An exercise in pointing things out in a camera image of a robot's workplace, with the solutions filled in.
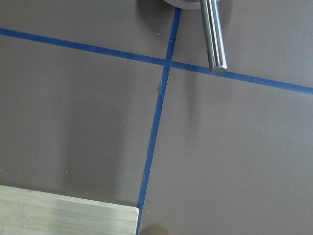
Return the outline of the metal scoop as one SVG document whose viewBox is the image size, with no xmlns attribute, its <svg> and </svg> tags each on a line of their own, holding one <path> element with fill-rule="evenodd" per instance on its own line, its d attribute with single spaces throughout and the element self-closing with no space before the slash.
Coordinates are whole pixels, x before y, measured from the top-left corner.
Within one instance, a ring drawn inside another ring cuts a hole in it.
<svg viewBox="0 0 313 235">
<path fill-rule="evenodd" d="M 217 0 L 201 0 L 201 14 L 207 48 L 209 70 L 222 73 L 227 70 L 224 42 Z"/>
</svg>

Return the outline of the pink bowl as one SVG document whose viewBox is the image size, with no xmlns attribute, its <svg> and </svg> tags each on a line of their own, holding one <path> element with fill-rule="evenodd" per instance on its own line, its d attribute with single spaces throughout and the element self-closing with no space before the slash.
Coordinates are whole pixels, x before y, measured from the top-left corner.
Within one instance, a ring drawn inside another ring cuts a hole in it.
<svg viewBox="0 0 313 235">
<path fill-rule="evenodd" d="M 198 10 L 201 8 L 200 0 L 164 0 L 166 3 L 180 9 Z"/>
</svg>

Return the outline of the wooden cutting board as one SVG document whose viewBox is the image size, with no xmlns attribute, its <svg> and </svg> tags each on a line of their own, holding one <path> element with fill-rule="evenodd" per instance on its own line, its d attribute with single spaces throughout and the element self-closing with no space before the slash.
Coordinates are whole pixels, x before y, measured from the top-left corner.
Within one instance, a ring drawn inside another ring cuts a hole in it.
<svg viewBox="0 0 313 235">
<path fill-rule="evenodd" d="M 2 235 L 134 235 L 138 215 L 136 207 L 0 187 Z"/>
</svg>

